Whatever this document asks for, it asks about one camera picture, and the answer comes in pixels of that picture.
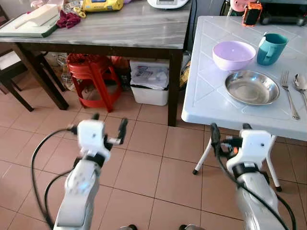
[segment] cutting board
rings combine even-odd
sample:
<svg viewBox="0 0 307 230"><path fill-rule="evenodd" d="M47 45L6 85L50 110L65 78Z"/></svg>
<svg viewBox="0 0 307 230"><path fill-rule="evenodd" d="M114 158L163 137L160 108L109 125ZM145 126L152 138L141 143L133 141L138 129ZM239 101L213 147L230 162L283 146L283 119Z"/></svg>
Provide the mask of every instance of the cutting board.
<svg viewBox="0 0 307 230"><path fill-rule="evenodd" d="M17 36L17 37L47 37L57 29L57 21L59 15L51 18L41 26L33 26L31 22L26 22L22 26L15 29L15 25L22 22L26 13L12 19L0 27L0 36Z"/></svg>

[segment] tiled floor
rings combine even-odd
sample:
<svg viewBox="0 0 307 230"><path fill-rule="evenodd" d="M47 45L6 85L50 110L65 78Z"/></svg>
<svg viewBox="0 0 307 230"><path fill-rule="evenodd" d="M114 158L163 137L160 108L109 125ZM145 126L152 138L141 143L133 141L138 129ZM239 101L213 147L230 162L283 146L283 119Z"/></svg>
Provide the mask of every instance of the tiled floor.
<svg viewBox="0 0 307 230"><path fill-rule="evenodd" d="M0 94L0 230L48 229L31 188L32 152L49 132L77 124L96 111L110 136L117 134L122 117L127 117L129 124L124 145L112 149L111 159L102 169L92 230L117 230L131 223L139 230L177 230L187 223L206 230L243 229L235 186L223 175L213 153L199 175L192 174L210 130L180 119L182 100L178 127L168 127L167 106L137 104L130 93L123 93L114 112L108 114L105 109L82 108L75 93L65 92L71 106L61 111L32 78L19 85L35 110L29 113L11 95ZM85 97L97 95L89 92ZM228 129L221 132L223 138L238 134ZM72 167L78 152L76 138L69 133L46 142L35 165L40 194L51 178ZM306 230L307 143L278 138L272 161L283 188L280 195L292 207L297 229ZM65 177L59 179L50 190L53 218L63 198L64 181ZM283 207L280 213L290 226Z"/></svg>

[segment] fork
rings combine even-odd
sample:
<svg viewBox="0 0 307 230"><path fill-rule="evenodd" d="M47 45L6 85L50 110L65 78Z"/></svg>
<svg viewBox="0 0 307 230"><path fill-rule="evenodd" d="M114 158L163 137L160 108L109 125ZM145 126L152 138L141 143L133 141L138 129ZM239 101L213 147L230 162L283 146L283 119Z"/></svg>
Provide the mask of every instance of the fork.
<svg viewBox="0 0 307 230"><path fill-rule="evenodd" d="M289 71L283 71L282 72L282 81L281 81L281 84L282 84L282 88L284 90L287 91L287 94L288 94L288 99L289 99L289 103L290 103L290 109L291 109L291 116L293 119L295 120L299 120L301 119L294 107L294 104L293 104L293 101L292 101L292 98L291 98L291 95L290 95L290 92L289 92L289 89L288 89L288 75L289 75Z"/></svg>

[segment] stainless steel plate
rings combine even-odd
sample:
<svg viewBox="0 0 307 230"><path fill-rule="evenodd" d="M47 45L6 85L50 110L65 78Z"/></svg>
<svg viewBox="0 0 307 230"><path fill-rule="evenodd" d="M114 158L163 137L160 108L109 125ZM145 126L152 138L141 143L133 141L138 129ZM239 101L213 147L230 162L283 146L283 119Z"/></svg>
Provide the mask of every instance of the stainless steel plate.
<svg viewBox="0 0 307 230"><path fill-rule="evenodd" d="M231 73L225 85L233 98L247 104L271 104L279 97L279 87L271 78L250 70Z"/></svg>

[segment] spoon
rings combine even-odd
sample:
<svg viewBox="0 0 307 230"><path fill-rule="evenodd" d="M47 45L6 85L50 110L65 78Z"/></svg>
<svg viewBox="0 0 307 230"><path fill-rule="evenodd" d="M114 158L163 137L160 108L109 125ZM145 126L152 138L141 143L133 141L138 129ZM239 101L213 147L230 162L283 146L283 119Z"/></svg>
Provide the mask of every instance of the spoon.
<svg viewBox="0 0 307 230"><path fill-rule="evenodd" d="M299 74L296 74L296 76L293 79L293 85L294 88L303 95L305 106L307 109L307 98L305 95L305 91L307 90L307 80L302 77L299 77Z"/></svg>

